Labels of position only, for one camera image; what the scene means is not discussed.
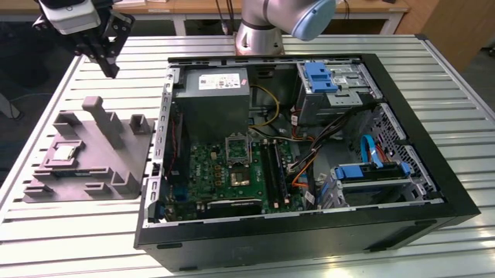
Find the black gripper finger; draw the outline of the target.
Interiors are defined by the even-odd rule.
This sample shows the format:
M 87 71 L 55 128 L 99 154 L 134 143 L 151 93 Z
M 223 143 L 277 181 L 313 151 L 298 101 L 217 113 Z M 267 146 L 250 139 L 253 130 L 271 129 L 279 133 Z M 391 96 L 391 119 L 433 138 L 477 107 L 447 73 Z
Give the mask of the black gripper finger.
M 104 74 L 108 78 L 115 78 L 119 72 L 116 59 L 130 37 L 135 17 L 126 13 L 111 13 L 107 29 L 115 32 L 115 38 L 108 40 L 104 46 L 106 49 L 106 66 L 103 67 Z
M 111 64 L 108 61 L 108 39 L 104 38 L 99 28 L 92 28 L 64 36 L 71 50 L 76 55 L 84 54 L 99 64 L 106 76 L 111 75 Z

